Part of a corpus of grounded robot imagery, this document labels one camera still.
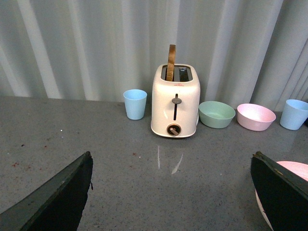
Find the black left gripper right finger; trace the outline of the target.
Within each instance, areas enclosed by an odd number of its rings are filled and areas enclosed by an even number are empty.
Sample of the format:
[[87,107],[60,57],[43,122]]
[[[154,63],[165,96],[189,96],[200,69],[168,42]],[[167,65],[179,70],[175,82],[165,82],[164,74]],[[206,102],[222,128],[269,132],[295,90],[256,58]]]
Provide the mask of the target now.
[[251,177],[274,231],[308,229],[308,181],[261,152],[251,159]]

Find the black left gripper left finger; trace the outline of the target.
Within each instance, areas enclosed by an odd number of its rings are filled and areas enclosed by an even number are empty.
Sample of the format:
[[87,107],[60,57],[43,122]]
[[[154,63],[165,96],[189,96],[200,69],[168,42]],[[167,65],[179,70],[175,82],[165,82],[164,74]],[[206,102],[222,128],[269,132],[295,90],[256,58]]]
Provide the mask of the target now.
[[93,159],[85,152],[0,215],[2,231],[76,231],[91,187]]

